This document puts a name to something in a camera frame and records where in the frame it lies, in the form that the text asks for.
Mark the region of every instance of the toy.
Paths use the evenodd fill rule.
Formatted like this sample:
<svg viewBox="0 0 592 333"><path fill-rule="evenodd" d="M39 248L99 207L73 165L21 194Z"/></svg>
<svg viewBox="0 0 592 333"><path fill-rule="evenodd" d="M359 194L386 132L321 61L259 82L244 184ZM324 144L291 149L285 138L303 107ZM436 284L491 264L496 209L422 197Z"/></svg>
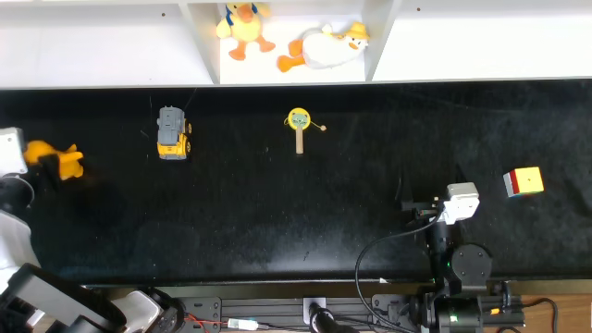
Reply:
<svg viewBox="0 0 592 333"><path fill-rule="evenodd" d="M311 124L317 126L322 131L327 130L325 125L318 126L312 120L311 116L306 110L300 107L292 109L288 117L284 119L284 125L290 125L293 130L296 130L296 154L304 154L304 141L302 133L308 129Z"/></svg>
<svg viewBox="0 0 592 333"><path fill-rule="evenodd" d="M166 160L186 159L191 152L191 124L183 110L165 106L160 109L158 124L158 154Z"/></svg>
<svg viewBox="0 0 592 333"><path fill-rule="evenodd" d="M333 68L358 57L368 45L369 38L365 25L360 22L354 22L343 35L333 33L327 24L321 31L308 31L302 39L292 41L289 45L291 57L280 56L277 67L284 73L299 65L313 69Z"/></svg>
<svg viewBox="0 0 592 333"><path fill-rule="evenodd" d="M538 166L514 169L503 175L508 197L544 191Z"/></svg>
<svg viewBox="0 0 592 333"><path fill-rule="evenodd" d="M228 54L235 60L246 58L247 43L258 42L261 52L269 52L276 48L274 43L265 40L261 34L261 20L257 14L265 18L271 15L269 6L262 3L227 3L226 16L222 18L216 27L216 35L219 38L232 36L239 46Z"/></svg>
<svg viewBox="0 0 592 333"><path fill-rule="evenodd" d="M84 173L84 168L79 163L84 156L77 152L76 144L72 144L65 152L60 152L47 142L33 141L29 142L23 156L28 164L36 165L42 164L45 157L52 155L57 156L58 174L62 180L79 178Z"/></svg>

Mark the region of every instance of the toy construction vehicle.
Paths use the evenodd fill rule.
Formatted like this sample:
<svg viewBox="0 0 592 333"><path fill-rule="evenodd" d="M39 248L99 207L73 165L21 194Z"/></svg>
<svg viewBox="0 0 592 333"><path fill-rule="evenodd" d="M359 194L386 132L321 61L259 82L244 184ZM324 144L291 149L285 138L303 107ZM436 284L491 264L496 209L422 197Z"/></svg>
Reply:
<svg viewBox="0 0 592 333"><path fill-rule="evenodd" d="M158 124L158 154L166 160L182 160L191 152L191 124L183 110L165 106L160 109Z"/></svg>

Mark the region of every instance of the black tabletop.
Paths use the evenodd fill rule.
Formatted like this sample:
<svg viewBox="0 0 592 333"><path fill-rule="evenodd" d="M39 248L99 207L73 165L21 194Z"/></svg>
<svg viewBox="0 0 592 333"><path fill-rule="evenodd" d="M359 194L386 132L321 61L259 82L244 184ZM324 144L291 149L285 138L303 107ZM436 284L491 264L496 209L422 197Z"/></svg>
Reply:
<svg viewBox="0 0 592 333"><path fill-rule="evenodd" d="M158 110L192 123L189 162L156 151ZM304 155L284 126L306 108ZM0 92L0 127L84 153L84 176L25 216L42 266L85 283L349 279L362 248L405 229L416 199L458 170L481 204L460 222L494 278L592 277L588 80L339 87ZM540 167L545 191L507 197L502 175ZM413 237L383 243L366 278L426 280Z"/></svg>

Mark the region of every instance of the white duck plush toy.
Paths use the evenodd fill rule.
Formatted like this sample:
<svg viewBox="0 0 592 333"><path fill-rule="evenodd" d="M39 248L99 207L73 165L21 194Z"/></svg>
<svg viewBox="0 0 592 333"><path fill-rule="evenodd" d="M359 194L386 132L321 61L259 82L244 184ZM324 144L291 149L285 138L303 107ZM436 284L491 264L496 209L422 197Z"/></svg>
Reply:
<svg viewBox="0 0 592 333"><path fill-rule="evenodd" d="M369 38L365 25L360 22L354 22L343 34L333 33L327 24L322 30L308 31L302 39L292 41L290 56L280 56L277 67L284 73L299 65L314 69L333 68L358 57L368 46Z"/></svg>

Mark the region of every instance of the colorful cube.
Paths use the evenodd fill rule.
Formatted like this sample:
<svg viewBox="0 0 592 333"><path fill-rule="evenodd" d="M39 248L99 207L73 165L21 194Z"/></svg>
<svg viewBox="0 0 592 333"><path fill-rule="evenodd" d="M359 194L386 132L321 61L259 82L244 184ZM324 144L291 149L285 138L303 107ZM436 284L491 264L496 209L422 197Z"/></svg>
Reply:
<svg viewBox="0 0 592 333"><path fill-rule="evenodd" d="M543 179L538 166L514 169L503 175L508 196L523 195L544 191Z"/></svg>

